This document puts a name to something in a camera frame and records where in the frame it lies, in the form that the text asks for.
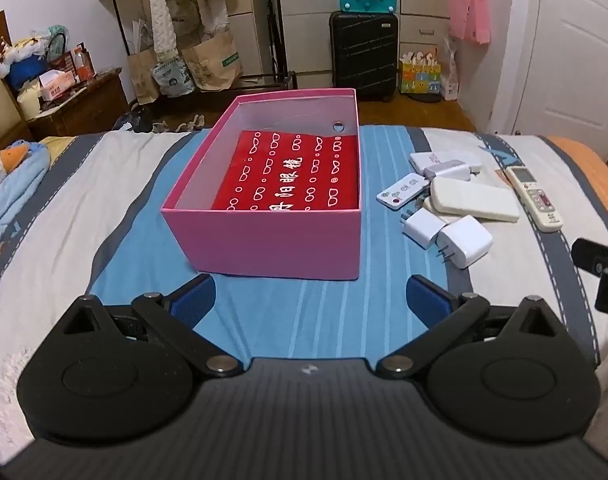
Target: wooden nightstand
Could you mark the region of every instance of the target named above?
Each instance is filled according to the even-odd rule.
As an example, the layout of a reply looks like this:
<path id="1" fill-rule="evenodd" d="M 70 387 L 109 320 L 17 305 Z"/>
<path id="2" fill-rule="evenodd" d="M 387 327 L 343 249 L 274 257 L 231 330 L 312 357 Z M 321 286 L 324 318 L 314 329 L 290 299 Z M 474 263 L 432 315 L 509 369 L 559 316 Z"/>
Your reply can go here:
<path id="1" fill-rule="evenodd" d="M 98 76 L 69 101 L 28 121 L 37 140 L 45 137 L 74 137 L 110 131 L 128 111 L 119 80 L 121 69 Z"/>

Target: white door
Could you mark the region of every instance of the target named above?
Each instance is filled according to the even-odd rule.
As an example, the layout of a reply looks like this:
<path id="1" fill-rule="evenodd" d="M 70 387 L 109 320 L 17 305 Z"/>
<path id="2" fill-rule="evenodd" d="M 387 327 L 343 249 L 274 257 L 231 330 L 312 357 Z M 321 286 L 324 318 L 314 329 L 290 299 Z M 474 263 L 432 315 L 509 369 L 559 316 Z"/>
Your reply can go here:
<path id="1" fill-rule="evenodd" d="M 540 0 L 516 131 L 568 137 L 608 157 L 608 0 Z"/>

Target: power adapter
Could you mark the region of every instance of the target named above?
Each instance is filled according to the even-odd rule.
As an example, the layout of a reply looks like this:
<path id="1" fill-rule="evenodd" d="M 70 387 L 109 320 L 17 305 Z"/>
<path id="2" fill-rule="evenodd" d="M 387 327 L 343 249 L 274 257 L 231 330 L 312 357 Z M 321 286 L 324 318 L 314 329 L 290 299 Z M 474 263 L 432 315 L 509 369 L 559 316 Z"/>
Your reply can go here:
<path id="1" fill-rule="evenodd" d="M 447 225 L 437 234 L 439 252 L 458 269 L 474 264 L 493 245 L 492 235 L 471 215 Z"/>
<path id="2" fill-rule="evenodd" d="M 436 217 L 426 209 L 419 208 L 415 213 L 410 210 L 402 213 L 402 231 L 406 236 L 417 242 L 422 249 L 431 245 L 446 222 Z"/>

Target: black suitcase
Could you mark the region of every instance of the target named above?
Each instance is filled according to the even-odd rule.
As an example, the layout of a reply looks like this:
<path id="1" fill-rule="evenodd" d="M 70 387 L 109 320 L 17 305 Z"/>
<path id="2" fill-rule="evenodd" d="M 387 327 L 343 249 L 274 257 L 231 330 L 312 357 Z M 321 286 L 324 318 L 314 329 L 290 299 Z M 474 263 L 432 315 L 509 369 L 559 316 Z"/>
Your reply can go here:
<path id="1" fill-rule="evenodd" d="M 398 26 L 394 14 L 331 14 L 333 86 L 360 99 L 388 100 L 397 87 Z"/>

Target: blue gripper pad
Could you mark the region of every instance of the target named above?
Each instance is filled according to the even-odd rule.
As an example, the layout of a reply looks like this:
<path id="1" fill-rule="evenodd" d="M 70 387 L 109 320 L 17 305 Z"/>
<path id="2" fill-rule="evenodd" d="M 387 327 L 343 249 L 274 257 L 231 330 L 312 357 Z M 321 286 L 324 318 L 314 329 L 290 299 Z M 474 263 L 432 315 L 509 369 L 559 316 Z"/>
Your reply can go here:
<path id="1" fill-rule="evenodd" d="M 449 316 L 457 298 L 423 276 L 413 275 L 406 282 L 406 304 L 426 328 Z"/>
<path id="2" fill-rule="evenodd" d="M 168 312 L 184 325 L 194 328 L 215 305 L 215 280 L 200 274 L 167 296 Z"/>

